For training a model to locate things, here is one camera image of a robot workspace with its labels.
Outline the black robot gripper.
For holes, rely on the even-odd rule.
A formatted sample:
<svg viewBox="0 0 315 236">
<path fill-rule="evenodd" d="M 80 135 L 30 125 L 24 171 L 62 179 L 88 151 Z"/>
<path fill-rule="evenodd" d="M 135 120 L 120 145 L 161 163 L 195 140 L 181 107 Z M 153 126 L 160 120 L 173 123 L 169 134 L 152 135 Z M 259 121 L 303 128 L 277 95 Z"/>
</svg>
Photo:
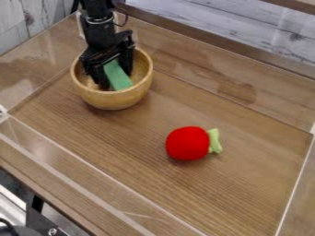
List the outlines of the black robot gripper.
<svg viewBox="0 0 315 236">
<path fill-rule="evenodd" d="M 109 89 L 104 72 L 108 62 L 117 59 L 118 65 L 129 75 L 133 71 L 133 32 L 117 31 L 113 10 L 116 0 L 82 0 L 85 11 L 80 16 L 86 49 L 80 56 L 85 71 L 101 89 Z"/>
</svg>

